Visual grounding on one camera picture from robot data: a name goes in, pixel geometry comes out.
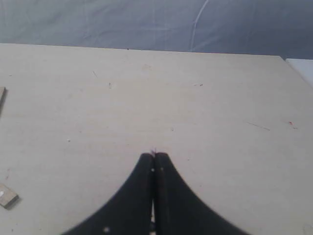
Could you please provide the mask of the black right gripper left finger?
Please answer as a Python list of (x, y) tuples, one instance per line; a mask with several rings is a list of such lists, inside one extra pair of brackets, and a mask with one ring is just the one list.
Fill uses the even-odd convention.
[(151, 227), (154, 157), (141, 154), (115, 195), (66, 235), (148, 235)]

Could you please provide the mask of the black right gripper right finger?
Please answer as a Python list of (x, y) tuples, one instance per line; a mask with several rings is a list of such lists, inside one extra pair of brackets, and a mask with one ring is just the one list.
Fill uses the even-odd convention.
[(246, 235), (209, 208), (184, 182), (166, 153), (155, 154), (158, 235)]

